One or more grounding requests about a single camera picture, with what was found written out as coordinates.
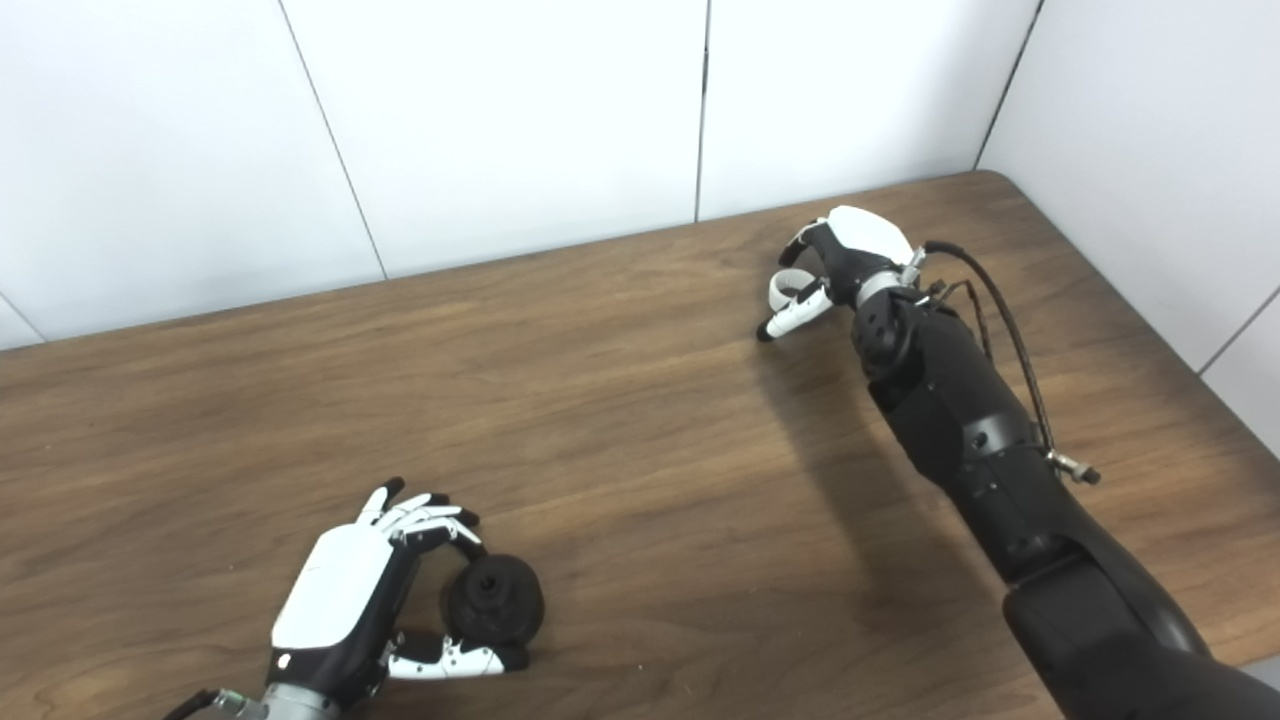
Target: black suction cup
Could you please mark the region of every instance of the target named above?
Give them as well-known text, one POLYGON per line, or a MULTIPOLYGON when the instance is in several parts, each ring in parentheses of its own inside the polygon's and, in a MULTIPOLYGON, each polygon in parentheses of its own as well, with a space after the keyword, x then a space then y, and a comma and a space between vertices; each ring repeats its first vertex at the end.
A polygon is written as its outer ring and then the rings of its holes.
POLYGON ((543 589, 527 562, 486 555, 458 573, 444 592, 444 621, 481 644, 529 644, 543 626, 543 589))

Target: black cable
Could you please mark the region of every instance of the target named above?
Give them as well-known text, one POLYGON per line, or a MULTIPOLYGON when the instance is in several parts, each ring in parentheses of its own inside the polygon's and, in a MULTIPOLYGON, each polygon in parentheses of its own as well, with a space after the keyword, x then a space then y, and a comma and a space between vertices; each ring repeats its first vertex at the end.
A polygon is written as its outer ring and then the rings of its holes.
POLYGON ((1018 352, 1018 363, 1023 366, 1023 377, 1027 378, 1027 389, 1032 395, 1032 407, 1036 411, 1036 421, 1039 423, 1041 438, 1044 441, 1044 450, 1053 450, 1053 430, 1048 427, 1048 414, 1044 411, 1044 397, 1039 392, 1039 383, 1036 382, 1036 370, 1032 368, 1030 355, 1027 352, 1027 343, 1023 342, 1023 333, 1018 332, 1018 323, 1014 322, 1014 314, 1009 310, 1009 304, 1005 302, 1005 296, 1000 293, 1000 288, 996 287, 996 281, 991 279, 987 269, 982 266, 982 263, 969 255, 964 247, 955 245, 952 242, 945 242, 938 240, 931 240, 924 243, 924 251, 927 254, 942 252, 943 255, 951 255, 959 259, 969 269, 978 275, 982 284, 987 287, 987 292, 991 293, 991 299, 996 302, 996 309, 1000 310, 1001 319, 1005 320, 1005 327, 1009 328, 1009 338, 1014 342, 1014 350, 1018 352))
POLYGON ((164 720, 183 720, 184 717, 191 717, 197 711, 212 705, 215 698, 218 698, 218 691, 198 691, 196 694, 187 698, 186 702, 170 710, 169 715, 164 716, 164 720))
POLYGON ((995 363, 996 359, 991 355, 991 333, 987 332, 987 316, 982 311, 982 302, 978 300, 978 291, 974 290, 973 283, 968 279, 952 283, 942 292, 941 296, 934 301, 934 305, 942 305, 951 297, 951 293, 956 291, 957 287, 964 287, 965 292, 969 295, 969 301, 973 302, 973 314, 978 320, 978 336, 982 338, 982 352, 987 356, 987 360, 995 363))

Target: white wall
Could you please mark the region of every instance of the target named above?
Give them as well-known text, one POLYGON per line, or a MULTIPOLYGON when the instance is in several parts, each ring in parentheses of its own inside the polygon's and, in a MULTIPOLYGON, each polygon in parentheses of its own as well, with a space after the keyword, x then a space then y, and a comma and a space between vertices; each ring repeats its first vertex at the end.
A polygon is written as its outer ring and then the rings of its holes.
POLYGON ((1037 0, 716 0, 699 218, 972 170, 1037 0))
POLYGON ((1033 6, 14 0, 0 295, 56 340, 965 170, 1033 6))
POLYGON ((285 8, 389 274, 694 220, 703 3, 285 8))
POLYGON ((1047 0, 980 163, 1197 370, 1280 284, 1277 38, 1276 3, 1047 0))
POLYGON ((0 292, 49 338, 383 278, 275 3, 4 3, 0 106, 0 292))

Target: robotic arm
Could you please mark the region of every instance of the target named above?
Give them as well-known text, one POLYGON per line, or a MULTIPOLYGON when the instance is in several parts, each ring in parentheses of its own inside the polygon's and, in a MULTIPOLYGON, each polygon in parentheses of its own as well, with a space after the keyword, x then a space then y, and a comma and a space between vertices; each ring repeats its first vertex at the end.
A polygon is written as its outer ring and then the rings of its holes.
POLYGON ((1169 593, 1061 483, 1061 470, 1091 484, 1100 475, 1053 448, 1025 356, 1038 425, 945 296, 919 290, 933 252, 974 269, 1021 350, 977 260, 942 242, 913 250, 896 225, 850 206, 787 243, 788 269, 769 286, 774 315, 756 337, 773 341, 837 305, 854 310, 872 398, 1009 585, 1005 620, 1068 720, 1280 716, 1280 693, 1213 661, 1169 593), (826 277, 790 269, 809 247, 826 277))
POLYGON ((266 693, 201 691, 165 720, 205 706, 243 720, 334 720, 387 678, 443 680, 529 666, 525 646, 543 621, 538 578, 524 561, 489 555, 480 519, 444 495, 390 506, 392 478, 353 523, 316 541, 271 629, 266 693), (397 630, 420 556, 453 544, 470 561, 443 598, 448 634, 397 630))

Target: wooden table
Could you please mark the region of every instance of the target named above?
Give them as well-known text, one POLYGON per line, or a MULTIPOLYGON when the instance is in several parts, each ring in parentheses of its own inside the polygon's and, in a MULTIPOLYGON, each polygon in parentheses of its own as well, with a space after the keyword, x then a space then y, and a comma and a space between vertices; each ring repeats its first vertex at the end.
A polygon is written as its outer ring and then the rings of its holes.
MULTIPOLYGON (((836 202, 988 264, 1062 450, 1105 471, 1083 502, 1219 657, 1280 652, 1280 466, 969 173, 0 355, 5 717, 260 692, 316 534, 396 474, 480 512, 549 610, 531 670, 388 685, 362 716, 1056 717, 864 396, 849 314, 754 340, 777 251, 836 202)), ((438 625, 460 566, 429 559, 406 625, 438 625)))

